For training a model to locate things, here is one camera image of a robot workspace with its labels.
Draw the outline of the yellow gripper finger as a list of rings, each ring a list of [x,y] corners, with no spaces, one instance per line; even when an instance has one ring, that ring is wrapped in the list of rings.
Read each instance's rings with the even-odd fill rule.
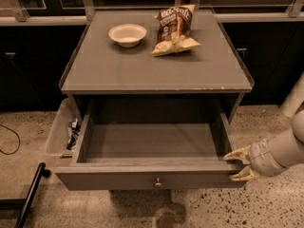
[[[247,165],[237,174],[230,175],[229,179],[231,181],[250,181],[257,179],[258,177],[258,172],[256,172],[250,165]]]
[[[241,161],[243,164],[249,164],[249,145],[238,148],[223,157],[226,161]]]

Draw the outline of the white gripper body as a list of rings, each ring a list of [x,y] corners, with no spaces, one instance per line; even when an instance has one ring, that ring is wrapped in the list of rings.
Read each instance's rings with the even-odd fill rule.
[[[251,144],[248,150],[248,157],[252,169],[259,175],[274,177],[283,173],[286,168],[276,161],[268,141],[268,139],[264,139]]]

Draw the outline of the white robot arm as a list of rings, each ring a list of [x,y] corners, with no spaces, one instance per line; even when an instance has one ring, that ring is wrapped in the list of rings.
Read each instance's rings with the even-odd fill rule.
[[[249,181],[260,176],[277,176],[289,167],[304,163],[304,73],[280,107],[280,111],[292,120],[290,129],[272,137],[236,149],[224,156],[226,161],[242,161],[247,165],[231,181]]]

